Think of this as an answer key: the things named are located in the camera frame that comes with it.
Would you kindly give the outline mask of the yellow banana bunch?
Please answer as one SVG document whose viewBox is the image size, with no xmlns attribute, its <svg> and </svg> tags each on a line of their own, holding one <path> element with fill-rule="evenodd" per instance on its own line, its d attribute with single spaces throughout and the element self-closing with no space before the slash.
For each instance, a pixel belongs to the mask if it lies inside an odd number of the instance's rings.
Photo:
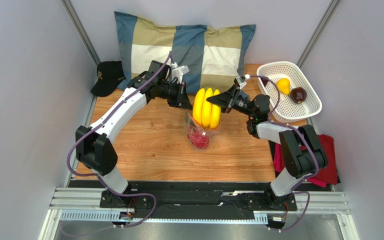
<svg viewBox="0 0 384 240">
<path fill-rule="evenodd" d="M 221 107 L 210 103 L 209 97 L 216 96 L 221 92 L 218 89 L 213 90 L 201 88 L 195 95 L 192 107 L 192 118 L 201 127 L 215 130 L 221 122 Z"/>
</svg>

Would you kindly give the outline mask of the clear orange zip bag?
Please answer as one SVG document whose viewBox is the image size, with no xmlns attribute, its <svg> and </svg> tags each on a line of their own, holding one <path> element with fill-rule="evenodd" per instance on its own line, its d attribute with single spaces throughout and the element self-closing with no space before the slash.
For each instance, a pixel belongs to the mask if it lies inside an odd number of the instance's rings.
<svg viewBox="0 0 384 240">
<path fill-rule="evenodd" d="M 191 148 L 194 151 L 203 151 L 210 146 L 214 136 L 220 132 L 221 124 L 216 128 L 205 128 L 193 119 L 192 111 L 187 110 L 183 118 L 183 128 Z"/>
</svg>

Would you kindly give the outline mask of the red dragon fruit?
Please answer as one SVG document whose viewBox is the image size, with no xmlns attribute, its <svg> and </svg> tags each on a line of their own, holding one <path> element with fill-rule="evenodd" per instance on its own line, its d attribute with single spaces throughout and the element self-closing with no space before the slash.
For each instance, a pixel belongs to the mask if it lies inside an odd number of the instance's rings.
<svg viewBox="0 0 384 240">
<path fill-rule="evenodd" d="M 187 138 L 189 143 L 196 149 L 206 149 L 210 145 L 210 137 L 206 135 L 200 127 L 188 126 L 187 127 Z"/>
</svg>

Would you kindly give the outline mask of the yellow lemon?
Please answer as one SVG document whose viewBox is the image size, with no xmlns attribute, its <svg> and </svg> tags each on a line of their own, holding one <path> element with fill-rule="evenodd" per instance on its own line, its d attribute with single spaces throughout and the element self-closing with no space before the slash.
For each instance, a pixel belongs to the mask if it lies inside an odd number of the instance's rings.
<svg viewBox="0 0 384 240">
<path fill-rule="evenodd" d="M 290 83 L 290 80 L 288 78 L 281 78 L 275 84 L 276 84 L 278 90 L 282 94 L 284 94 L 286 96 L 290 95 L 290 93 L 291 93 L 291 90 L 290 90 L 291 83 Z"/>
</svg>

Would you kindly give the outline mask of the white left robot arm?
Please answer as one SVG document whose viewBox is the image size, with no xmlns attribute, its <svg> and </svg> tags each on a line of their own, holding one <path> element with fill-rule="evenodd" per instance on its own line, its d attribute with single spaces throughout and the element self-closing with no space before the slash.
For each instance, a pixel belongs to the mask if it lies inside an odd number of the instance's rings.
<svg viewBox="0 0 384 240">
<path fill-rule="evenodd" d="M 106 188 L 126 194 L 129 183 L 117 168 L 118 154 L 113 143 L 140 109 L 155 98 L 166 100 L 170 107 L 192 109 L 183 80 L 188 72 L 186 65 L 153 60 L 147 71 L 129 81 L 122 96 L 99 120 L 76 130 L 76 159 L 92 170 Z"/>
</svg>

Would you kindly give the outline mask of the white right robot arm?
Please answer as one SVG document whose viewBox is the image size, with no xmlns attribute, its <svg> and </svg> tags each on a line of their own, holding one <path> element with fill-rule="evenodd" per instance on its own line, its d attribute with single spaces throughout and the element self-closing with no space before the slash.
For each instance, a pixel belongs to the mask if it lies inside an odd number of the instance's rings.
<svg viewBox="0 0 384 240">
<path fill-rule="evenodd" d="M 272 121 L 268 95 L 258 94 L 249 100 L 243 98 L 234 85 L 226 92 L 208 97 L 207 102 L 219 106 L 223 113 L 236 110 L 247 115 L 250 135 L 280 145 L 285 167 L 270 183 L 272 196 L 280 198 L 291 194 L 304 180 L 328 166 L 328 157 L 313 126 L 294 127 Z"/>
</svg>

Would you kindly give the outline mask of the dark red small fruit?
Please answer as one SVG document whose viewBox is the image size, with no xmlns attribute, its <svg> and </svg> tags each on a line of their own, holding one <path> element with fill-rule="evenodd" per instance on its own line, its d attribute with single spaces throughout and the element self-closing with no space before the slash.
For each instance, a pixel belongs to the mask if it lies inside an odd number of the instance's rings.
<svg viewBox="0 0 384 240">
<path fill-rule="evenodd" d="M 260 78 L 260 80 L 261 80 L 261 82 L 263 83 L 263 85 L 266 87 L 267 86 L 267 84 L 268 84 L 268 78 L 267 77 L 261 77 Z"/>
</svg>

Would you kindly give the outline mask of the plaid blue beige pillow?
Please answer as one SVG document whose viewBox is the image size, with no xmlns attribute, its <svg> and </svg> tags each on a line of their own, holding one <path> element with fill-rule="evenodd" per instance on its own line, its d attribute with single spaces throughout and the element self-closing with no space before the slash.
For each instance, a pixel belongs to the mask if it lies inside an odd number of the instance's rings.
<svg viewBox="0 0 384 240">
<path fill-rule="evenodd" d="M 183 76 L 188 94 L 202 88 L 228 90 L 245 72 L 245 56 L 256 32 L 255 24 L 215 29 L 209 25 L 158 26 L 145 18 L 114 12 L 124 90 L 152 61 L 187 66 Z"/>
</svg>

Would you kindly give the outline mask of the black folded cloth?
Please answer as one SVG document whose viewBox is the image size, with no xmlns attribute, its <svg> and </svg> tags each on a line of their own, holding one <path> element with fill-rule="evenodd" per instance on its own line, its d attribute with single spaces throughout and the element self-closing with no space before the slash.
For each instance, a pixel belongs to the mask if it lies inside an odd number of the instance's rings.
<svg viewBox="0 0 384 240">
<path fill-rule="evenodd" d="M 270 149 L 270 153 L 271 153 L 271 157 L 272 159 L 275 158 L 275 154 L 276 154 L 276 143 L 273 142 L 273 141 L 268 141 L 269 143 L 269 149 Z"/>
</svg>

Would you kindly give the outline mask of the white perforated plastic basket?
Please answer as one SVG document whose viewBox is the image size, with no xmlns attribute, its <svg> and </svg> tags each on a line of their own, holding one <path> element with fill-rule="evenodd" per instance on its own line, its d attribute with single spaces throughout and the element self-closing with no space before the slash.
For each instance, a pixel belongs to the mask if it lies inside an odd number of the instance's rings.
<svg viewBox="0 0 384 240">
<path fill-rule="evenodd" d="M 322 102 L 301 69 L 289 61 L 271 62 L 258 67 L 258 85 L 270 97 L 269 108 L 276 107 L 272 116 L 281 123 L 293 123 L 319 114 Z"/>
</svg>

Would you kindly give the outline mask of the dark purple round fruit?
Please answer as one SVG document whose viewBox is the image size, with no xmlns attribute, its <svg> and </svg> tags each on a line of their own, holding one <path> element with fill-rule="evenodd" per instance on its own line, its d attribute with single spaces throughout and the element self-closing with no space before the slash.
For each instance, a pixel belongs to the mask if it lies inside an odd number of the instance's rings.
<svg viewBox="0 0 384 240">
<path fill-rule="evenodd" d="M 290 91 L 289 97 L 296 104 L 301 104 L 307 99 L 307 91 L 302 87 L 296 87 Z"/>
</svg>

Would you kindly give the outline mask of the black baseball cap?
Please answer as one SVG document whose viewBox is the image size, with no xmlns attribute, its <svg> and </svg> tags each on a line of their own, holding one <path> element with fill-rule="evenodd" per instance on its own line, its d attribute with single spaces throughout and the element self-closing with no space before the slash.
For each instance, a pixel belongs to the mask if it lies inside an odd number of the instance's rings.
<svg viewBox="0 0 384 240">
<path fill-rule="evenodd" d="M 97 81 L 90 92 L 97 97 L 107 97 L 126 79 L 121 61 L 102 61 L 97 65 Z"/>
</svg>

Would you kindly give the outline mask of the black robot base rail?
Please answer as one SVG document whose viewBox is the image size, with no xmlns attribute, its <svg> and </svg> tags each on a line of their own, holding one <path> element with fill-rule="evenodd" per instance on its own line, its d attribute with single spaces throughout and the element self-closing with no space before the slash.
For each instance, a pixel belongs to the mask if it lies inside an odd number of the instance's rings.
<svg viewBox="0 0 384 240">
<path fill-rule="evenodd" d="M 131 208 L 136 218 L 154 210 L 153 219 L 251 220 L 255 211 L 297 211 L 294 195 L 276 197 L 269 188 L 267 182 L 131 181 L 130 197 L 105 190 L 99 206 Z"/>
</svg>

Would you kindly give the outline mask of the aluminium frame post right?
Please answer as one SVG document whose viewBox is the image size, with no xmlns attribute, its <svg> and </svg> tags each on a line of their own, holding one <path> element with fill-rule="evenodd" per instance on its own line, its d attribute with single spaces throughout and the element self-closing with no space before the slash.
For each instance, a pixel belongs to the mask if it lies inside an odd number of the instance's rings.
<svg viewBox="0 0 384 240">
<path fill-rule="evenodd" d="M 322 18 L 320 19 L 318 25 L 316 26 L 313 34 L 311 35 L 306 47 L 304 48 L 299 60 L 297 61 L 297 66 L 299 68 L 302 68 L 308 58 L 310 57 L 313 49 L 316 47 L 319 39 L 323 35 L 326 27 L 330 23 L 331 19 L 333 18 L 336 10 L 338 9 L 339 5 L 342 3 L 342 0 L 331 0 L 328 7 L 326 8 L 324 14 L 322 15 Z"/>
</svg>

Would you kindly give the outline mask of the aluminium frame post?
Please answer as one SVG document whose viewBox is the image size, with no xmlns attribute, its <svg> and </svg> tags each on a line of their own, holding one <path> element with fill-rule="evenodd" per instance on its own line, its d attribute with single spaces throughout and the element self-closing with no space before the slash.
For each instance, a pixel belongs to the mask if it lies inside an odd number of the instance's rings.
<svg viewBox="0 0 384 240">
<path fill-rule="evenodd" d="M 80 17 L 74 7 L 74 4 L 71 0 L 61 0 L 61 3 L 68 14 L 75 30 L 77 31 L 82 43 L 84 44 L 86 51 L 88 52 L 89 56 L 91 57 L 91 60 L 93 63 L 97 66 L 101 60 L 96 52 L 96 49 L 94 48 L 91 39 L 89 38 L 86 29 L 84 25 L 82 24 Z"/>
<path fill-rule="evenodd" d="M 313 34 L 311 35 L 306 47 L 304 48 L 299 60 L 297 61 L 297 66 L 299 68 L 302 68 L 308 58 L 310 57 L 313 49 L 316 47 L 319 39 L 323 35 L 326 27 L 330 23 L 331 19 L 333 18 L 336 10 L 338 9 L 339 5 L 342 3 L 342 0 L 331 0 L 328 7 L 326 8 L 324 14 L 322 15 L 322 18 L 320 19 L 318 25 L 316 26 Z"/>
</svg>

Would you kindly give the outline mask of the aluminium frame post left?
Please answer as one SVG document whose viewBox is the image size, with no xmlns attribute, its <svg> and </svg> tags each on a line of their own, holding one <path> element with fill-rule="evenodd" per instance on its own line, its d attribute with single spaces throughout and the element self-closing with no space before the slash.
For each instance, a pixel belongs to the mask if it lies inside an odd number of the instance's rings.
<svg viewBox="0 0 384 240">
<path fill-rule="evenodd" d="M 75 30 L 77 31 L 82 43 L 84 44 L 86 51 L 88 52 L 89 56 L 91 57 L 91 60 L 93 63 L 97 66 L 101 60 L 96 52 L 96 49 L 94 48 L 91 39 L 89 38 L 86 29 L 84 25 L 82 24 L 80 17 L 74 7 L 74 4 L 71 0 L 61 0 L 61 3 L 68 14 Z"/>
</svg>

